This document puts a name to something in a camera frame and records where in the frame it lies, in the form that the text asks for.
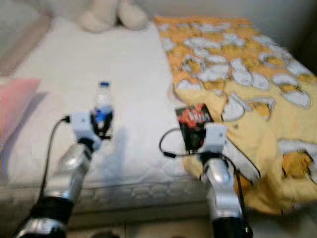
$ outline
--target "gray wall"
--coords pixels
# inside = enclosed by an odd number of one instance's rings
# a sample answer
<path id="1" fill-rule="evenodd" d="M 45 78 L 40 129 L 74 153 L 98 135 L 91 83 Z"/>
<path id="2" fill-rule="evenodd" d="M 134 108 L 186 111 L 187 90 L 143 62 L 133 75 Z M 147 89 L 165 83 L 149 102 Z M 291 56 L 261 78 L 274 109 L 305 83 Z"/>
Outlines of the gray wall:
<path id="1" fill-rule="evenodd" d="M 75 19 L 90 0 L 49 0 L 58 15 Z M 244 16 L 290 49 L 317 13 L 316 0 L 136 0 L 150 15 Z"/>
<path id="2" fill-rule="evenodd" d="M 39 14 L 25 4 L 0 0 L 0 58 L 38 17 Z"/>
<path id="3" fill-rule="evenodd" d="M 314 22 L 315 24 L 311 28 L 310 34 L 307 35 L 300 48 L 298 59 L 317 75 L 317 16 Z"/>

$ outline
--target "white plush toy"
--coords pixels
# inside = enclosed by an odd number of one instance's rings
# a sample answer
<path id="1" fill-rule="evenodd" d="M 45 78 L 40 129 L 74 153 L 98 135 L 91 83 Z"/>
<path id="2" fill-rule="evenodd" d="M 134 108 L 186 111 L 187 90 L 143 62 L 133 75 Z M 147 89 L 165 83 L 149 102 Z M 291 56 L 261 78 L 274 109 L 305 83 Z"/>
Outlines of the white plush toy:
<path id="1" fill-rule="evenodd" d="M 93 0 L 79 24 L 84 30 L 101 33 L 115 26 L 117 16 L 130 30 L 141 30 L 148 23 L 148 16 L 133 0 Z"/>

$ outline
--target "patterned blanket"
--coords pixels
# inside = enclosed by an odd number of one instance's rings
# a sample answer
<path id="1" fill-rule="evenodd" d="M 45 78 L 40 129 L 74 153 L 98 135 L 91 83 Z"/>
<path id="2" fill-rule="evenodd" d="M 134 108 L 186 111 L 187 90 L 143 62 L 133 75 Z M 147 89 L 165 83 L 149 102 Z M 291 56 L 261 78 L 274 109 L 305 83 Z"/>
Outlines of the patterned blanket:
<path id="1" fill-rule="evenodd" d="M 281 214 L 316 201 L 317 77 L 246 19 L 156 24 L 178 97 L 227 126 L 224 153 L 244 176 L 246 204 Z M 188 171 L 201 171 L 195 160 Z"/>

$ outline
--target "water bottle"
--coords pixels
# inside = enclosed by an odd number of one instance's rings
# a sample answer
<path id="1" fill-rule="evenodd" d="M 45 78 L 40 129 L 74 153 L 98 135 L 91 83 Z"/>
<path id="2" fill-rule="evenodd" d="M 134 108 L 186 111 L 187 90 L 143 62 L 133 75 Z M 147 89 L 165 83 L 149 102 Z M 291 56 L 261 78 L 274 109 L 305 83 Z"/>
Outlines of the water bottle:
<path id="1" fill-rule="evenodd" d="M 100 82 L 95 98 L 95 120 L 99 130 L 105 129 L 106 119 L 112 115 L 113 107 L 111 105 L 110 83 Z"/>

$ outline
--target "pink pillow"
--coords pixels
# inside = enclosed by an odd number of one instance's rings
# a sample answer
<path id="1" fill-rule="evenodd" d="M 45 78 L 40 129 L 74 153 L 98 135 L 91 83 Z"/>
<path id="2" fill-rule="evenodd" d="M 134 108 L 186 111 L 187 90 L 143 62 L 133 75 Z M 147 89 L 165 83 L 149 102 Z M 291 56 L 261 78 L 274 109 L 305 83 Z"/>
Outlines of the pink pillow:
<path id="1" fill-rule="evenodd" d="M 19 125 L 39 84 L 39 79 L 30 78 L 13 79 L 5 86 L 0 86 L 0 141 L 2 144 L 5 144 Z"/>

